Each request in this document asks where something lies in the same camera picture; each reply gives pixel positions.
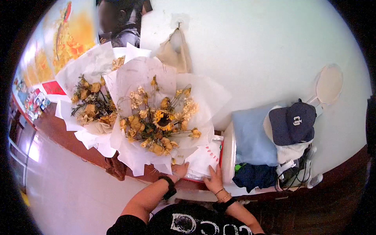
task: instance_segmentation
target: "red sticker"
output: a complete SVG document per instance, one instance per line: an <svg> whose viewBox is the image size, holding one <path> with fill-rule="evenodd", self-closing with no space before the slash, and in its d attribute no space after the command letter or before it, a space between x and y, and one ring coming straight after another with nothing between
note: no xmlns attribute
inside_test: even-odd
<svg viewBox="0 0 376 235"><path fill-rule="evenodd" d="M43 83L42 86L45 89L47 95L66 95L57 81L46 82Z"/></svg>

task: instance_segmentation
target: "green item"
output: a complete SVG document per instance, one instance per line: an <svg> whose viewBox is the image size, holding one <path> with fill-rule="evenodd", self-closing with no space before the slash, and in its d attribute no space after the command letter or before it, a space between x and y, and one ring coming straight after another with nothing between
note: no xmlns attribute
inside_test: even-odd
<svg viewBox="0 0 376 235"><path fill-rule="evenodd" d="M237 172L238 172L238 170L242 167L242 166L244 166L246 163L243 163L242 165L240 165L240 164L236 164L235 165L235 174L237 174Z"/></svg>

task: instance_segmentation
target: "black t-shirt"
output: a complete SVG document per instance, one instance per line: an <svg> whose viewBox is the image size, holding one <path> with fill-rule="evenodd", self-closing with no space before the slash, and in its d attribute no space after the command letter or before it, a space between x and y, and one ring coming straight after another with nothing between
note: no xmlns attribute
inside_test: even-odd
<svg viewBox="0 0 376 235"><path fill-rule="evenodd" d="M248 235L250 229L239 220L217 214L197 204L179 203L156 213L149 224L133 215L122 215L108 229L107 235L146 234L226 234Z"/></svg>

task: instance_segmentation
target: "white floor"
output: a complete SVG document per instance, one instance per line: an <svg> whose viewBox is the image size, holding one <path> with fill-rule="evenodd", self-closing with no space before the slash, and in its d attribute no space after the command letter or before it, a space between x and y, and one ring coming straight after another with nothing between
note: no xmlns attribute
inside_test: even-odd
<svg viewBox="0 0 376 235"><path fill-rule="evenodd" d="M27 196L45 235L106 234L127 202L146 186L130 177L118 181L40 133L29 156Z"/></svg>

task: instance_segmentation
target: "cap logo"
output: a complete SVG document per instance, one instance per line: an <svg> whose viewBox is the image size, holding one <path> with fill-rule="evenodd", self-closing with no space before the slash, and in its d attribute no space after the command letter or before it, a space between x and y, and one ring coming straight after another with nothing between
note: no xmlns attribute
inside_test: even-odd
<svg viewBox="0 0 376 235"><path fill-rule="evenodd" d="M302 120L300 119L300 117L299 116L296 116L296 117L294 117L294 126L298 126L298 125L300 125L302 123Z"/></svg>

